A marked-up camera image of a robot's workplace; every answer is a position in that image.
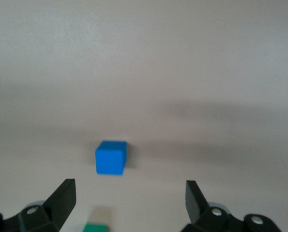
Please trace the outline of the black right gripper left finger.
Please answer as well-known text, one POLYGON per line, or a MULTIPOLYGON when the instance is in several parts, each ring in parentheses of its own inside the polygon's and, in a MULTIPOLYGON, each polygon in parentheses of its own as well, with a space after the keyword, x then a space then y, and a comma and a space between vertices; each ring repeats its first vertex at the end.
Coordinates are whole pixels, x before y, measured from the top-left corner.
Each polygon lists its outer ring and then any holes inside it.
POLYGON ((47 200, 30 203, 7 219, 0 213, 0 232, 59 232, 75 205, 76 181, 65 179, 47 200))

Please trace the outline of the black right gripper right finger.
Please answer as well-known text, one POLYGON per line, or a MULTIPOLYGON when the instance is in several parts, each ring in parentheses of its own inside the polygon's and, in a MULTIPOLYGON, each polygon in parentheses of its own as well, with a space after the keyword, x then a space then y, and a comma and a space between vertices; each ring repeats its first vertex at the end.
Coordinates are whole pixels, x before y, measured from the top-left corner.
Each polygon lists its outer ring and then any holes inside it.
POLYGON ((211 206, 194 180, 186 181, 185 206, 191 223, 183 232, 279 232, 279 227, 268 217, 248 214, 243 220, 219 206, 211 206))

